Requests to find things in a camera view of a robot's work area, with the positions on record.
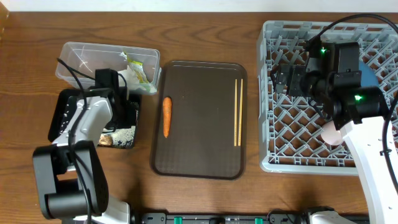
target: pair of chopsticks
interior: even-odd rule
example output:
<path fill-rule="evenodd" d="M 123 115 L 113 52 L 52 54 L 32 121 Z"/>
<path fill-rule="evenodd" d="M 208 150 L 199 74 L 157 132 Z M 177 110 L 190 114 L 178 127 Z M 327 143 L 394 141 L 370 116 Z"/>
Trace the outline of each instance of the pair of chopsticks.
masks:
<path fill-rule="evenodd" d="M 238 146 L 241 146 L 242 135 L 242 100 L 243 100 L 243 79 L 241 79 L 241 97 L 239 107 L 239 133 L 238 133 Z M 238 112 L 238 80 L 235 80 L 235 111 L 234 111 L 234 146 L 236 146 L 236 117 Z"/>

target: brown tray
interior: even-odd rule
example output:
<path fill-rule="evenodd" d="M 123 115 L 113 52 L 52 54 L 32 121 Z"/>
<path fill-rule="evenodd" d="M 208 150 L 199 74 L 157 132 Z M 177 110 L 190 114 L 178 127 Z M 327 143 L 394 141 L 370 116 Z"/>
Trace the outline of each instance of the brown tray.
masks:
<path fill-rule="evenodd" d="M 234 146 L 234 96 L 243 79 L 241 146 Z M 244 171 L 247 75 L 238 64 L 173 61 L 159 88 L 159 109 L 151 166 L 160 175 L 233 180 Z M 163 135 L 162 102 L 172 99 L 168 138 Z"/>

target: orange carrot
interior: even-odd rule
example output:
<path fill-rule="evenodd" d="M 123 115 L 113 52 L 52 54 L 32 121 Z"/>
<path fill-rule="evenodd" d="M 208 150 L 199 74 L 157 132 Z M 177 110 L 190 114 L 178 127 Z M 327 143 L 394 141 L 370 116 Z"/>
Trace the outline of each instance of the orange carrot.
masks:
<path fill-rule="evenodd" d="M 163 134 L 169 136 L 170 124 L 172 121 L 172 99 L 166 97 L 163 100 Z"/>

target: plastic bin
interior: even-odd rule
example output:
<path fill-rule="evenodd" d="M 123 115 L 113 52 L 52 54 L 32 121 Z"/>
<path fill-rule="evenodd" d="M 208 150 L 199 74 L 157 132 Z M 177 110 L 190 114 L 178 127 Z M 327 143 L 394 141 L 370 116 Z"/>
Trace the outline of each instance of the plastic bin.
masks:
<path fill-rule="evenodd" d="M 131 93 L 153 95 L 157 92 L 161 68 L 159 67 L 160 53 L 155 49 L 144 49 L 139 47 L 125 47 L 117 45 L 90 44 L 67 42 L 61 51 L 60 58 L 72 68 L 85 75 L 95 77 L 95 70 L 111 68 L 116 71 L 127 68 L 127 60 L 123 52 L 129 58 L 143 63 L 143 69 L 150 83 L 137 83 L 129 85 Z M 58 64 L 55 75 L 69 84 L 78 88 L 77 82 L 69 71 Z M 84 78 L 77 74 L 79 81 L 86 89 L 95 84 L 94 80 Z"/>
<path fill-rule="evenodd" d="M 278 63 L 304 64 L 304 42 L 330 22 L 267 21 L 257 40 L 259 79 L 259 158 L 266 172 L 357 175 L 344 145 L 330 146 L 320 137 L 325 123 L 304 97 L 274 93 L 269 71 Z M 398 36 L 387 24 L 340 23 L 322 39 L 359 43 L 359 59 L 370 67 L 390 105 L 398 90 Z M 392 117 L 398 144 L 398 119 Z"/>

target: wooden table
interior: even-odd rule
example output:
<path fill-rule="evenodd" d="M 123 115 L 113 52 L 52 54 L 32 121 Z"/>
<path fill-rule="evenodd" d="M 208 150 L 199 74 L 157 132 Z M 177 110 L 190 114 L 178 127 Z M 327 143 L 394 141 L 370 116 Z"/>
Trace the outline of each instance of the wooden table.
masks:
<path fill-rule="evenodd" d="M 98 149 L 110 193 L 140 212 L 266 213 L 329 205 L 340 213 L 367 213 L 357 177 L 271 174 L 259 167 L 256 40 L 262 24 L 343 16 L 347 14 L 12 12 L 0 47 L 0 222 L 44 222 L 32 153 L 50 144 L 47 133 L 57 97 L 69 87 L 54 75 L 55 58 L 69 41 L 158 49 L 161 66 L 176 59 L 235 62 L 248 72 L 246 171 L 240 179 L 156 175 L 149 166 L 156 95 L 142 98 L 134 149 Z M 397 14 L 386 16 L 398 22 Z"/>

